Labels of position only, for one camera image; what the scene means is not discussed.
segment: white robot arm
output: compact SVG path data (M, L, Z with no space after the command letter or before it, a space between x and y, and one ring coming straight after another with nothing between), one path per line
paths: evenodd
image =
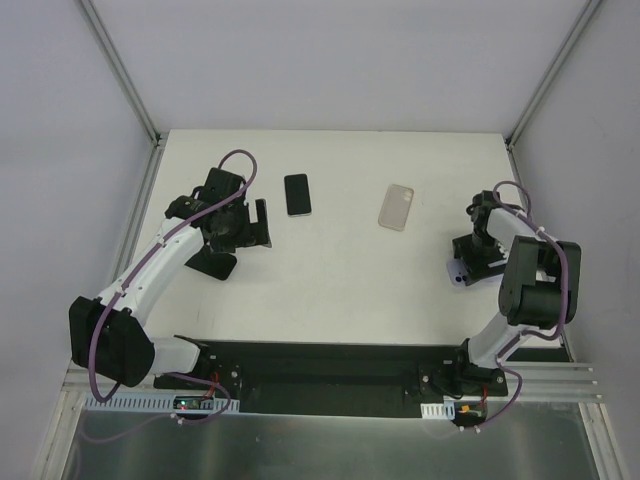
M500 201L497 192L476 195L467 213L473 233L453 240L461 276L467 285L503 277L499 312L480 333L463 342L451 365L432 375L432 386L454 395L495 387L503 380L499 378L503 363L530 336L558 338L575 315L580 277L580 247L556 241L520 207Z
M132 387L148 374L208 368L206 346L178 336L150 339L144 326L182 265L226 280L237 247L270 246L264 200L256 201L258 221L249 220L244 191L252 178L212 168L204 186L171 203L158 233L115 282L93 300L76 299L69 310L72 359L90 378L99 373Z

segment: white wall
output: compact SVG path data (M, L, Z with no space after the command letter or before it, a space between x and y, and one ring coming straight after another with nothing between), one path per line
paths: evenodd
M27 478L149 144L70 0L0 4L0 477Z
M571 340L640 478L640 2L605 3L516 155L536 218L583 248Z
M96 0L163 130L508 134L586 0Z

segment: white tabletop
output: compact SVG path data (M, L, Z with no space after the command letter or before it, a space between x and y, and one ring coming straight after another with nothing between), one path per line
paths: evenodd
M239 249L226 282L183 267L150 315L150 336L456 345L496 313L498 283L454 287L446 262L451 240L471 232L473 195L513 178L500 135L173 130L138 249L169 203L235 148L258 160L247 199L253 214L266 199L273 248ZM225 168L251 171L240 155ZM309 177L313 213L291 218L283 178L296 173ZM403 232L378 225L391 184L415 190Z

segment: clear phone case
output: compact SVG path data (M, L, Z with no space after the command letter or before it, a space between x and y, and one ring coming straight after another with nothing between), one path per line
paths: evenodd
M387 195L384 197L378 224L381 227L400 232L404 230L412 200L413 189L400 185L390 185L387 189Z

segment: purple cable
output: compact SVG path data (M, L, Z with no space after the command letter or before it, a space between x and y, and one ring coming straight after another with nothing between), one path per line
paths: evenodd
M207 415L205 418L202 418L200 420L189 420L187 418L181 417L180 420L182 420L182 423L185 424L185 425L198 425L198 424L201 424L201 423L210 422L210 421L214 420L215 418L218 418L224 412L226 412L229 409L229 407L231 406L231 395L229 394L227 389L224 388L219 383L212 382L212 381L209 381L209 380L202 380L200 378L190 377L188 375L183 375L181 373L167 373L167 375L179 378L181 380L187 380L189 382L202 383L204 385L209 385L209 386L216 387L216 389L220 390L224 394L224 396L227 398L227 402L224 404L224 406L220 410L218 410L215 413L212 413L211 415ZM158 415L154 415L153 417L147 418L144 422L139 423L138 425L136 425L133 428L130 428L129 430L125 430L124 432L117 433L115 435L112 435L111 437L94 438L94 437L90 437L89 435L87 435L87 433L84 431L84 422L86 420L86 416L83 413L82 416L80 417L80 422L78 423L77 431L78 431L78 435L80 436L80 438L82 438L85 442L92 443L94 445L104 445L105 443L110 443L110 442L113 442L115 440L119 440L120 438L126 437L127 435L131 435L132 433L137 432L141 428L149 425L150 423L155 422L156 420L159 420L160 418L173 418L173 415L174 414L160 413ZM73 478L74 478L74 480L77 480L80 477L80 469L82 468L81 455L80 455L80 445L78 443L76 443L75 452L76 452L76 472L75 472Z
M502 200L500 200L500 196L498 195L498 189L502 185L513 185L523 193L523 195L527 199L527 202L526 202L527 210L525 214L526 216L522 215L521 213L519 213L518 210L511 208L509 205L507 205ZM496 186L493 187L493 199L498 203L498 205L500 205L500 207L504 208L507 212L509 212L510 214L516 217L519 217L531 230L533 230L536 233L536 235L538 235L545 242L551 245L553 249L556 251L556 253L558 254L558 258L560 259L560 268L561 268L560 270L561 307L560 307L560 316L558 318L556 329L551 335L545 335L535 330L523 330L520 335L518 335L513 340L511 340L496 355L496 363L498 364L498 367L500 368L500 370L516 377L518 379L518 385L516 387L516 391L513 393L513 396L511 397L511 400L509 400L507 404L504 407L502 407L502 409L498 413L496 413L491 418L485 420L483 425L487 425L488 423L494 422L498 417L503 415L514 403L516 403L516 400L518 400L518 397L522 392L522 384L523 384L522 375L520 375L515 370L511 370L510 368L505 367L502 364L502 357L509 350L511 350L511 348L513 348L513 346L516 345L520 341L520 338L524 335L532 335L538 338L542 338L544 340L556 340L558 337L560 337L560 335L562 335L562 332L564 330L564 325L567 321L567 309L569 306L569 262L567 261L567 255L564 253L564 250L560 248L560 245L558 245L558 243L553 238L547 235L544 230L541 230L538 227L538 225L536 225L531 219L531 195L529 195L529 192L527 191L527 189L517 182L511 181L511 180L503 180L502 182L498 182Z
M534 337L542 338L543 340L556 340L560 335L562 335L562 331L564 330L564 325L567 321L567 309L569 307L569 262L567 261L567 255L564 253L564 250L560 248L560 245L551 238L547 233L540 229L538 225L536 225L533 220L531 220L531 210L527 211L526 217L518 213L517 210L514 210L509 205L505 204L502 200L500 200L500 196L498 195L498 189L502 185L513 185L520 189L520 191L527 198L527 203L531 205L531 196L529 192L519 183L513 182L511 180L503 180L502 182L498 182L495 187L493 187L493 198L494 200L504 208L507 212L516 217L519 217L531 230L533 230L536 235L542 238L545 242L553 247L553 249L558 254L558 258L560 260L560 298L561 298L561 306L560 306L560 314L558 317L558 323L556 325L556 329L551 335L545 335L543 333L537 332L535 330L524 330L522 332L523 335L533 335Z
M218 165L218 168L222 168L222 166L225 164L225 162L229 158L231 158L233 155L236 155L238 153L246 155L247 157L249 157L249 160L251 160L251 163L253 165L253 171L251 172L251 176L249 177L249 180L247 180L245 184L242 187L240 187L240 189L237 192L233 193L232 195L229 195L224 200L216 203L215 205L212 205L209 208L204 209L199 213L196 213L195 215L187 218L183 222L176 225L174 228L172 228L169 231L169 233L167 233L164 237L162 237L163 243L166 243L167 241L169 241L175 234L177 234L180 230L182 230L187 225L191 225L192 222L198 220L199 218L202 218L205 215L208 215L211 212L214 212L219 208L224 207L226 204L242 196L242 194L244 194L244 192L247 191L249 186L253 183L253 180L256 178L256 174L258 173L258 162L256 162L255 157L251 155L251 153L242 149L232 150L229 153L227 153L222 158L222 160L220 160L220 164ZM127 276L124 282L122 282L122 286L121 286L122 291L126 291L126 289L129 287L129 285L134 280L136 275L140 273L140 271L149 262L149 260L151 260L151 258L155 255L155 253L160 248L162 248L162 245L160 243L156 243L151 248L151 250L149 250L146 253L146 255L142 257L142 259L133 268L133 270L131 270L131 273ZM115 293L111 301L109 301L107 306L102 311L102 314L100 315L100 318L98 318L98 322L96 323L96 328L93 330L93 334L91 335L91 343L89 344L89 368L88 368L89 386L91 387L91 393L93 394L95 399L100 403L108 402L111 399L111 397L113 397L113 395L116 393L118 388L120 388L120 383L116 383L114 387L111 389L111 391L103 397L100 394L100 391L98 390L98 382L96 380L96 352L98 349L98 339L100 338L100 332L102 331L102 328L104 327L104 324L107 321L107 317L109 316L109 313L111 313L111 310L113 310L113 307L115 306L116 302L120 299L120 297L121 297L120 293Z

